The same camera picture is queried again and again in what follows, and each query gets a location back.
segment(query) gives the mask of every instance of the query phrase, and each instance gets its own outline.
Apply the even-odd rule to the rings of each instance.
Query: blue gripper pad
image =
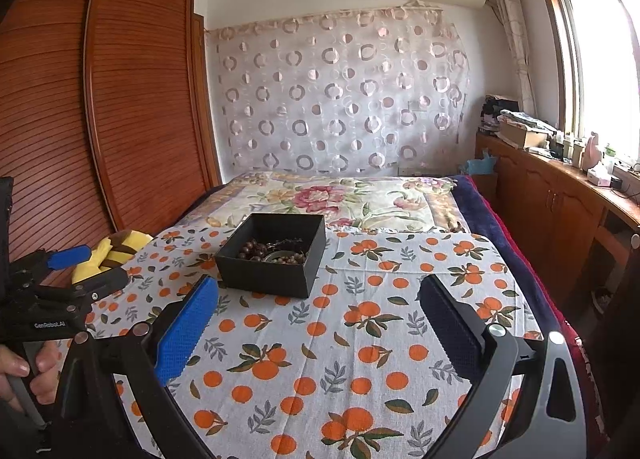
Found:
[[[165,387],[182,374],[204,328],[218,305],[218,282],[207,277],[186,301],[158,343],[154,368]]]
[[[448,295],[446,289],[443,291],[438,287],[434,283],[435,280],[438,279],[434,275],[429,275],[420,283],[418,294],[420,307],[447,353],[456,374],[473,383],[482,375],[480,363],[482,349],[465,320],[453,307],[452,302],[455,302],[453,297]]]
[[[76,246],[75,248],[63,249],[52,253],[47,261],[47,267],[54,271],[78,265],[91,258],[91,248],[89,246]]]

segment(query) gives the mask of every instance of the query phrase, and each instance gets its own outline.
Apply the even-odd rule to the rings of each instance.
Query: gray handle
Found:
[[[17,376],[11,375],[6,375],[6,378],[26,415],[29,416],[39,430],[42,430],[47,426],[47,423],[40,415],[38,407],[36,407],[34,396],[28,389],[28,381],[31,381],[31,379],[40,373],[36,365],[36,356],[40,352],[40,349],[42,349],[44,342],[25,342],[22,345],[24,346],[24,353],[20,354],[29,363],[31,372],[27,378],[18,378]]]

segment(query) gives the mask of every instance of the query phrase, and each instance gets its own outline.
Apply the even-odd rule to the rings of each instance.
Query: yellow plush toy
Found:
[[[102,239],[91,252],[91,258],[76,265],[71,275],[71,283],[80,282],[130,261],[151,240],[151,235],[133,230],[123,230]]]

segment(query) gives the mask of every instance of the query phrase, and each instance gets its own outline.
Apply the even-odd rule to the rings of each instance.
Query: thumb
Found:
[[[29,363],[6,346],[0,345],[0,374],[2,373],[25,378],[29,375]]]

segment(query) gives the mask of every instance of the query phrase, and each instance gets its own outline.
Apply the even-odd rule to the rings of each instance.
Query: curtain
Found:
[[[461,162],[468,60],[439,7],[300,16],[212,35],[216,121],[226,124],[236,172],[446,174]]]
[[[518,75],[521,109],[537,118],[536,105],[529,78],[529,42],[520,0],[496,0],[498,13],[507,33],[509,49]]]

